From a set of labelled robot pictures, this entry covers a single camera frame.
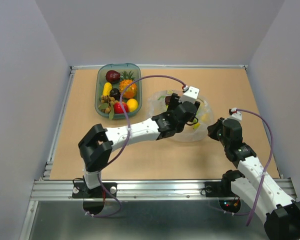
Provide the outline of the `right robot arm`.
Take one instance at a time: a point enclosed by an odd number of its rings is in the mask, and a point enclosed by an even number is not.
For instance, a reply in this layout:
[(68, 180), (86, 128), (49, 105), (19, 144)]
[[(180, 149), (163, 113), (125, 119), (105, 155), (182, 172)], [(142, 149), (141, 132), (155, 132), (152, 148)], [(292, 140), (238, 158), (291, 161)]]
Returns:
[(242, 127), (233, 118), (219, 118), (207, 128), (208, 136), (220, 142), (236, 170), (221, 181), (206, 185), (208, 197), (238, 196), (262, 221), (270, 240), (300, 239), (300, 201), (294, 200), (267, 173), (255, 151), (243, 141)]

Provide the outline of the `brown longan bunch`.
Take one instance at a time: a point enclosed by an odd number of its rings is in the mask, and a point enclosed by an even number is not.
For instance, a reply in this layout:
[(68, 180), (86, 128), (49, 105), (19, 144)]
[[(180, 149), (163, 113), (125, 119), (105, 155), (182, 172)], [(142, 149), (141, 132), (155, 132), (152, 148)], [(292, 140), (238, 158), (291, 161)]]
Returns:
[(115, 115), (114, 105), (117, 102), (118, 101), (114, 97), (111, 97), (109, 95), (102, 95), (100, 97), (100, 104), (98, 106), (98, 109), (101, 112), (105, 113), (110, 120), (112, 120)]

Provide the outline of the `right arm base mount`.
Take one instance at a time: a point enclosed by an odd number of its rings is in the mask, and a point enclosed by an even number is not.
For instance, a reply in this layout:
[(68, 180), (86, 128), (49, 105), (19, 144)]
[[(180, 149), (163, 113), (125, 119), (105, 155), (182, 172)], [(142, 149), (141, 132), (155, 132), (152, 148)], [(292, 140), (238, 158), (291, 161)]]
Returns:
[(245, 176), (239, 170), (228, 170), (221, 180), (206, 181), (200, 194), (207, 198), (230, 198), (236, 195), (232, 192), (231, 183)]

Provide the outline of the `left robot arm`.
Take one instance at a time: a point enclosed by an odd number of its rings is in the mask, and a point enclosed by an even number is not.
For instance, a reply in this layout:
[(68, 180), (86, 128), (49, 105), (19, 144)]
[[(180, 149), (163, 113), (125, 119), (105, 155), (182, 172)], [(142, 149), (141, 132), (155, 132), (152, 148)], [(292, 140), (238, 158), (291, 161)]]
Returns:
[(94, 125), (78, 143), (79, 154), (84, 162), (84, 191), (90, 197), (101, 193), (101, 171), (109, 164), (115, 150), (127, 145), (158, 141), (181, 133), (197, 114), (200, 102), (199, 90), (193, 88), (170, 97), (167, 111), (130, 126), (104, 128)]

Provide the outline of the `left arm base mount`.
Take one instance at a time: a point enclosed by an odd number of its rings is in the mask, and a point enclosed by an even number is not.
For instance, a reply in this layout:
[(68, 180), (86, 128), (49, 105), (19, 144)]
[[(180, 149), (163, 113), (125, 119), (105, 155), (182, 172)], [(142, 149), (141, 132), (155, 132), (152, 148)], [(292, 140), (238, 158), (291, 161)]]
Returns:
[(108, 197), (108, 194), (101, 186), (89, 189), (83, 178), (75, 178), (72, 180), (72, 198), (73, 199), (101, 199)]

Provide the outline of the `clear plastic bag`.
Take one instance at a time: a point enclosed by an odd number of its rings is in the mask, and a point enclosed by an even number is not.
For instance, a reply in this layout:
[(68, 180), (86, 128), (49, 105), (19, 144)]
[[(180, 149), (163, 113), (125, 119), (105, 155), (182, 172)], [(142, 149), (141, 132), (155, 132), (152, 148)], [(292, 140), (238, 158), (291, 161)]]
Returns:
[[(153, 93), (148, 98), (148, 108), (147, 108), (147, 118), (152, 116), (161, 114), (167, 110), (167, 106), (165, 104), (165, 97), (170, 96), (173, 93), (178, 94), (179, 96), (182, 94), (180, 90), (162, 90)], [(197, 101), (200, 102), (200, 107), (197, 111), (196, 117), (199, 119), (202, 115), (208, 114), (210, 118), (210, 122), (208, 125), (203, 124), (201, 127), (196, 130), (193, 129), (192, 126), (186, 125), (184, 130), (181, 133), (176, 133), (171, 139), (176, 142), (196, 142), (201, 141), (208, 135), (207, 127), (213, 123), (214, 116), (213, 111), (211, 109), (210, 104), (207, 102), (204, 96), (199, 95)]]

